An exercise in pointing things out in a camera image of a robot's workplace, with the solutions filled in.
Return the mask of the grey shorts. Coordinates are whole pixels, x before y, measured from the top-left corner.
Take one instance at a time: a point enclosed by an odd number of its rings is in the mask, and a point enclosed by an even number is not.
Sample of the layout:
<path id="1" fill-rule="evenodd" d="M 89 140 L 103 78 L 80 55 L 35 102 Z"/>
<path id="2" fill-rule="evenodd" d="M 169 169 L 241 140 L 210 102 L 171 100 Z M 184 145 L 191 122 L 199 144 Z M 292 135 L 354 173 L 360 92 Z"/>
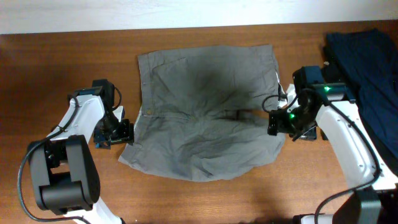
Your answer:
<path id="1" fill-rule="evenodd" d="M 138 57 L 142 104 L 119 161 L 143 173 L 193 182 L 230 180 L 274 162 L 258 110 L 278 107 L 271 45 L 158 50 Z"/>

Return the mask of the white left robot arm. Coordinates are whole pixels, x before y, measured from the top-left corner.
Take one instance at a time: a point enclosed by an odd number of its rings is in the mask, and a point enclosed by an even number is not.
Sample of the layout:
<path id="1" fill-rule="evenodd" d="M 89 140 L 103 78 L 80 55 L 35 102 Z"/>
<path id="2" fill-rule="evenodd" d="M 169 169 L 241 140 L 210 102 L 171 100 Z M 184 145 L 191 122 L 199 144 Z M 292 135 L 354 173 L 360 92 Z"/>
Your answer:
<path id="1" fill-rule="evenodd" d="M 77 90 L 68 97 L 61 122 L 44 139 L 29 144 L 22 164 L 29 165 L 35 202 L 56 216 L 51 222 L 124 223 L 100 197 L 101 184 L 89 143 L 110 149 L 134 139 L 124 108 L 114 101 L 113 85 Z"/>

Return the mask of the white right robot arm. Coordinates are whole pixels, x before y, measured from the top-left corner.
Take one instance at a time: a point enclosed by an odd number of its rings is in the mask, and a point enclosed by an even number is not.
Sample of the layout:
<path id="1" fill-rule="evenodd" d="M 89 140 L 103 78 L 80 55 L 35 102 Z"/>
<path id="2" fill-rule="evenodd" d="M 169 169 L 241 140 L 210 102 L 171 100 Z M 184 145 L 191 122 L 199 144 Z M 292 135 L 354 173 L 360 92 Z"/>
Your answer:
<path id="1" fill-rule="evenodd" d="M 314 213 L 293 223 L 397 223 L 397 176 L 364 127 L 343 83 L 290 85 L 269 111 L 270 135 L 297 140 L 320 128 L 329 140 L 348 188 L 324 199 Z"/>

